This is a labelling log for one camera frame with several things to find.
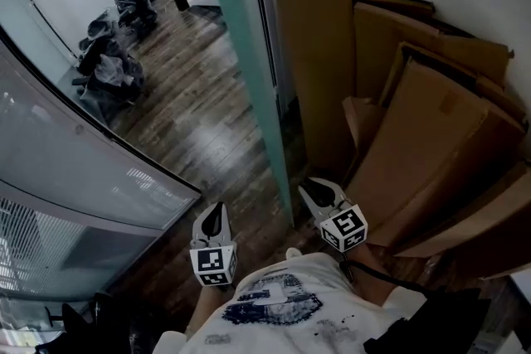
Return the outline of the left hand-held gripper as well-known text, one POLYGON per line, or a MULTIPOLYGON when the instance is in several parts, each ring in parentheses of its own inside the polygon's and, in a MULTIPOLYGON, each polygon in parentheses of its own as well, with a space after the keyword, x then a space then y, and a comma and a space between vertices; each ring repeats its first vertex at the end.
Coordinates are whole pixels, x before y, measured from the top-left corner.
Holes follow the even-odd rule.
MULTIPOLYGON (((233 282, 237 266, 237 243, 232 240, 210 239, 211 230, 204 221, 214 206, 207 207, 192 225, 190 258, 192 269, 203 287, 225 286, 233 282)), ((231 237, 231 224, 226 205, 219 201, 214 208, 214 236, 231 237)))

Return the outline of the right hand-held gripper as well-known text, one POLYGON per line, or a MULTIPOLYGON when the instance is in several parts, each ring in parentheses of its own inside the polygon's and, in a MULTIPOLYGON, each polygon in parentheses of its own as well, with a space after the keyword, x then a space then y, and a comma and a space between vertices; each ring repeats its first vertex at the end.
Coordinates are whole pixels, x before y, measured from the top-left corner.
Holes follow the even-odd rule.
POLYGON ((368 235, 368 222, 360 207, 346 197, 340 185, 311 177, 311 185, 299 185, 299 193, 319 223, 322 239, 338 252, 362 244, 368 235))

